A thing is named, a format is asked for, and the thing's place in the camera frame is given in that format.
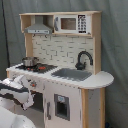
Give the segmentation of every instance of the cabinet door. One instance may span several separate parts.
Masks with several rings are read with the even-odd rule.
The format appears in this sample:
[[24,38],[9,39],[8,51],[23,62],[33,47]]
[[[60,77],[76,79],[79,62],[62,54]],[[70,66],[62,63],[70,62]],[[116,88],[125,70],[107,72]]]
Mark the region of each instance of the cabinet door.
[[45,82],[45,128],[82,128],[81,90]]

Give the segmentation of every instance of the handle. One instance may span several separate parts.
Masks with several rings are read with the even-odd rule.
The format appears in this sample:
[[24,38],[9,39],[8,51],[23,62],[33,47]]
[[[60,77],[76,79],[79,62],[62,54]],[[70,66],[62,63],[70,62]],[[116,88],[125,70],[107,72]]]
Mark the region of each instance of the handle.
[[47,117],[48,120],[51,120],[51,115],[49,114],[50,102],[47,103]]
[[58,31],[58,27],[57,27],[57,22],[58,21],[58,17],[56,17],[55,19],[54,19],[54,27],[55,27],[55,30],[56,31]]

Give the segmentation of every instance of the microwave door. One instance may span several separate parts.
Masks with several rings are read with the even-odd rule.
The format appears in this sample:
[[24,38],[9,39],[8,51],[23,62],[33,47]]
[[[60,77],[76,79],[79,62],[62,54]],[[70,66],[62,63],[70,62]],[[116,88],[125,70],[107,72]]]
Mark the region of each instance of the microwave door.
[[55,19],[57,19],[55,33],[78,33],[77,15],[56,15]]

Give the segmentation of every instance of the countertop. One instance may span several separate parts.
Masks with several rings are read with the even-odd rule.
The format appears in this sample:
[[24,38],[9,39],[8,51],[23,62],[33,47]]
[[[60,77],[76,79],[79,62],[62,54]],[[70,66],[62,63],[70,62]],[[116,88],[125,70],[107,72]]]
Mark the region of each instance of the countertop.
[[16,73],[21,73],[23,75],[31,75],[34,77],[42,78],[44,80],[52,80],[52,81],[62,82],[66,85],[83,88],[83,89],[103,88],[103,87],[109,86],[114,81],[114,77],[111,74],[104,72],[104,71],[100,71],[96,75],[91,75],[84,81],[72,81],[72,80],[67,80],[67,79],[51,76],[51,74],[53,72],[55,72],[61,68],[65,68],[65,67],[58,66],[57,68],[52,69],[52,70],[46,72],[45,74],[39,74],[39,73],[28,72],[28,71],[24,71],[24,70],[15,68],[20,65],[22,65],[22,64],[7,68],[6,71],[14,71]]

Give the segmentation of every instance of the sink basin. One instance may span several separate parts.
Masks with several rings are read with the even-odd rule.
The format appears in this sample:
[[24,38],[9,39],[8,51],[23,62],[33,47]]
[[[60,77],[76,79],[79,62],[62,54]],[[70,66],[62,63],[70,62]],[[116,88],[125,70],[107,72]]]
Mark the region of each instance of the sink basin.
[[62,68],[54,73],[52,76],[60,77],[63,79],[73,80],[73,81],[83,81],[91,76],[92,73],[87,71],[81,71],[76,69]]

